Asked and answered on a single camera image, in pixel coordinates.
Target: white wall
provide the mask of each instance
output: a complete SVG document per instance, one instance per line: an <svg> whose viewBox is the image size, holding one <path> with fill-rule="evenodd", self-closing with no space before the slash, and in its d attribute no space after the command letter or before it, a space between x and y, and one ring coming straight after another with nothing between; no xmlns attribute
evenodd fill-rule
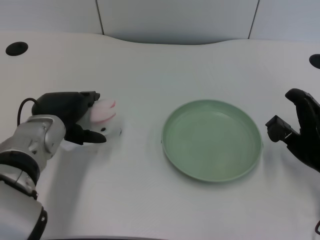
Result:
<svg viewBox="0 0 320 240"><path fill-rule="evenodd" d="M0 30L102 33L95 0L0 0Z"/></svg>
<svg viewBox="0 0 320 240"><path fill-rule="evenodd" d="M258 0L98 0L104 34L140 43L247 39Z"/></svg>
<svg viewBox="0 0 320 240"><path fill-rule="evenodd" d="M260 0L250 38L320 42L320 0Z"/></svg>

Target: rabbit ear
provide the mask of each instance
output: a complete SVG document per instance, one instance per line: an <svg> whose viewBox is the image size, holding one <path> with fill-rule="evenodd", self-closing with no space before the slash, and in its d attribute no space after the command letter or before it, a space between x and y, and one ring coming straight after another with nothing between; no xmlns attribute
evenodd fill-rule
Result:
<svg viewBox="0 0 320 240"><path fill-rule="evenodd" d="M112 119L116 115L114 100L100 100L97 101L91 108L90 122L103 123Z"/></svg>

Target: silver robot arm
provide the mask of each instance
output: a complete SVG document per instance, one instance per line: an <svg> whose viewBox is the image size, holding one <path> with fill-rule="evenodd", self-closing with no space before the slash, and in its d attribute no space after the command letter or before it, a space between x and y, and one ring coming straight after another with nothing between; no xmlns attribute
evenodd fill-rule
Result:
<svg viewBox="0 0 320 240"><path fill-rule="evenodd" d="M41 238L48 217L36 184L65 134L57 116L35 115L0 144L0 240Z"/></svg>

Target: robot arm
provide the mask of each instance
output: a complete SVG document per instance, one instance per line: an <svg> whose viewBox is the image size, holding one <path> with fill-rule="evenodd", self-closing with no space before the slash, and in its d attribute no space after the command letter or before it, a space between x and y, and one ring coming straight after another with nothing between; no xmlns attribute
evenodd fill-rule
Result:
<svg viewBox="0 0 320 240"><path fill-rule="evenodd" d="M273 142L283 141L301 162L320 172L320 104L307 92L291 89L285 97L293 102L300 124L300 133L277 115L266 123ZM315 232L320 235L320 221Z"/></svg>
<svg viewBox="0 0 320 240"><path fill-rule="evenodd" d="M35 115L0 144L0 239L40 239L48 217L36 184L65 133L57 116Z"/></svg>
<svg viewBox="0 0 320 240"><path fill-rule="evenodd" d="M41 238L48 216L37 201L40 173L63 139L79 145L106 141L77 124L99 97L95 91L46 93L35 100L33 116L18 120L13 136L0 144L0 240Z"/></svg>

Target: black cable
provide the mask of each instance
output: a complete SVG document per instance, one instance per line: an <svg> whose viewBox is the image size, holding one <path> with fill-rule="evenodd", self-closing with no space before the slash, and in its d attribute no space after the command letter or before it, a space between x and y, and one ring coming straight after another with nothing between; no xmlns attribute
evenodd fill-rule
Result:
<svg viewBox="0 0 320 240"><path fill-rule="evenodd" d="M320 226L320 221L316 224L316 226L315 226L315 232L318 234L318 235L320 235L320 231L318 230L319 229L319 226Z"/></svg>
<svg viewBox="0 0 320 240"><path fill-rule="evenodd" d="M40 108L40 104L39 104L38 101L35 100L34 98L29 97L29 98L26 98L25 100L23 100L23 101L21 102L20 107L19 107L19 110L18 110L18 116L17 116L17 120L16 120L17 126L20 125L20 118L21 118L22 108L24 107L25 103L28 102L28 101L34 102L34 104L35 104L39 109L41 109L41 108Z"/></svg>

